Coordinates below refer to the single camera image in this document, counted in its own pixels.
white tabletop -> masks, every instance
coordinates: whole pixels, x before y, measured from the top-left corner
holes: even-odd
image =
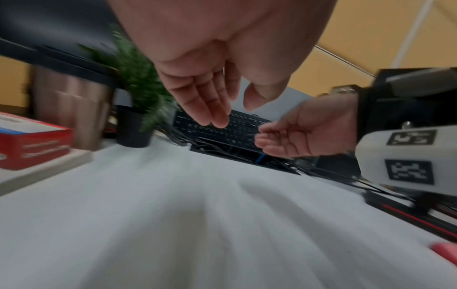
[[[155,137],[1,197],[0,288],[455,289],[436,241],[349,190]]]

green foliage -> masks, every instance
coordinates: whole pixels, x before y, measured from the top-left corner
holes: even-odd
[[[160,81],[154,64],[123,33],[114,29],[113,35],[116,44],[113,53],[80,47],[92,60],[116,69],[118,82],[130,93],[133,107],[145,114],[141,130],[152,130],[166,120],[177,105]]]

red and white box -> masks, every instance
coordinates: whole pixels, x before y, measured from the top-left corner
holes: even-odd
[[[73,130],[0,112],[0,168],[19,170],[70,152]]]

white plastic casing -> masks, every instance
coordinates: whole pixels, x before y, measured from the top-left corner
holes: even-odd
[[[356,157],[373,183],[457,196],[457,126],[373,132]]]

black keyboard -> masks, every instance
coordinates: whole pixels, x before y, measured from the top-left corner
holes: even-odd
[[[203,127],[185,112],[178,111],[173,126],[192,139],[207,139],[241,149],[262,152],[262,149],[254,144],[254,136],[258,133],[258,127],[269,120],[235,110],[230,113],[229,118],[228,126],[223,129],[213,125]]]

